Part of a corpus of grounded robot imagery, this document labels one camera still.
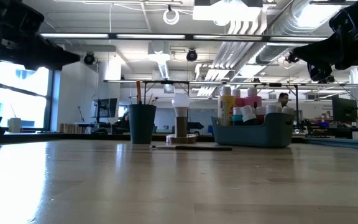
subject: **wooden table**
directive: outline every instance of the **wooden table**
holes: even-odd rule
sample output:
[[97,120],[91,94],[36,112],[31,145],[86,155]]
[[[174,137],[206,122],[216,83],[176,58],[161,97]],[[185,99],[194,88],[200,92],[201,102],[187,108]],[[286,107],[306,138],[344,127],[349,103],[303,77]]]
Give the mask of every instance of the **wooden table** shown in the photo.
[[0,223],[26,221],[358,223],[358,149],[151,151],[78,140],[4,145]]

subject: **desk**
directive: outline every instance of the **desk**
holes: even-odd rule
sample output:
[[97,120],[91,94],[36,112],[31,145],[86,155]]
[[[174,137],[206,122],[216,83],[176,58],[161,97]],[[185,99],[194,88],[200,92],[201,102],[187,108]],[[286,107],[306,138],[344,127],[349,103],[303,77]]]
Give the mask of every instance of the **desk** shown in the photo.
[[358,128],[326,128],[327,134],[335,138],[353,139],[353,132],[358,132]]
[[28,220],[354,224],[358,150],[151,151],[129,141],[81,140],[1,146],[0,223]]
[[82,128],[106,128],[111,129],[110,134],[123,134],[128,133],[128,129],[121,128],[116,124],[98,124],[98,126],[95,126],[94,123],[74,123],[75,125],[78,125]]

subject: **white cup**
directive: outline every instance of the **white cup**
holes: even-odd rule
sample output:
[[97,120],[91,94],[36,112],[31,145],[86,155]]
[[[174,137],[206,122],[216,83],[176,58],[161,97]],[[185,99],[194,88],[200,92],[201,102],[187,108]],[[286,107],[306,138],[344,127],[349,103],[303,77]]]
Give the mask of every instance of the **white cup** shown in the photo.
[[256,115],[266,115],[266,108],[263,106],[258,106],[256,108]]
[[294,109],[291,107],[284,107],[283,108],[283,113],[289,114],[289,115],[293,115]]
[[9,132],[10,133],[20,133],[21,132],[21,119],[20,118],[11,118],[9,119]]
[[275,105],[266,105],[266,114],[277,113],[277,107]]
[[243,106],[241,108],[241,114],[243,116],[247,116],[248,114],[252,114],[252,108],[251,106],[247,105],[247,106]]

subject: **glass window frame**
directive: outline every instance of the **glass window frame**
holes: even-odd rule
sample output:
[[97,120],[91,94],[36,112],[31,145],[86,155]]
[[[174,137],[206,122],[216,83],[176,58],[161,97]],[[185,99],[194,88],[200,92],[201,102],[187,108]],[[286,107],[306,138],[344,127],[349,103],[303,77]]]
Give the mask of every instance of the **glass window frame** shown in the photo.
[[23,90],[20,88],[16,88],[9,85],[3,85],[0,83],[0,88],[16,91],[18,93],[23,93],[31,96],[39,96],[45,98],[47,100],[47,104],[44,111],[44,127],[43,128],[24,128],[24,130],[28,131],[49,131],[50,130],[50,116],[52,113],[52,92],[53,92],[53,78],[55,76],[55,71],[49,70],[49,78],[48,78],[48,92],[46,96],[40,95],[38,93],[34,93],[32,91]]

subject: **teal storage bin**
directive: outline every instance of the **teal storage bin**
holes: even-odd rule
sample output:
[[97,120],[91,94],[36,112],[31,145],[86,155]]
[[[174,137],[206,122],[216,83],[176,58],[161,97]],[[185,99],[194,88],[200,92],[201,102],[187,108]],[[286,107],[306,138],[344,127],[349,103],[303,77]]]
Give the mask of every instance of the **teal storage bin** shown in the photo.
[[215,142],[228,146],[286,147],[291,144],[294,116],[266,115],[265,123],[255,126],[220,126],[212,117]]

